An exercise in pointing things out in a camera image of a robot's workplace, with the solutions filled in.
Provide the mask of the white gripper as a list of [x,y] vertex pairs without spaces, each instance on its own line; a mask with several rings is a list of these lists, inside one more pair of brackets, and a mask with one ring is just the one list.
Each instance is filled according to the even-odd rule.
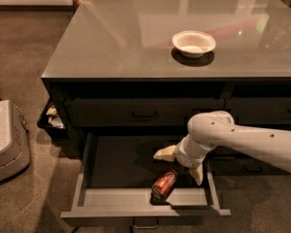
[[158,150],[153,158],[168,162],[174,162],[176,159],[182,166],[190,168],[190,175],[197,185],[201,185],[204,178],[202,163],[212,150],[213,145],[197,143],[190,135],[186,135],[176,146],[172,145]]

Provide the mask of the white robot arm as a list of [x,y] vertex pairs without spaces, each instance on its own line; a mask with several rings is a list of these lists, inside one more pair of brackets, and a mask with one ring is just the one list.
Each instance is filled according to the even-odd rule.
[[176,160],[189,169],[197,185],[203,181],[206,155],[217,147],[236,150],[291,173],[291,131],[236,125],[224,111],[193,116],[187,131],[177,145],[158,150],[153,158]]

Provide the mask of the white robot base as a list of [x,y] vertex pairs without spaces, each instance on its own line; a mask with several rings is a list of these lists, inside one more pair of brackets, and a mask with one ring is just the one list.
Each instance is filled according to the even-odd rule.
[[30,162],[28,128],[23,113],[0,96],[0,182],[23,171]]

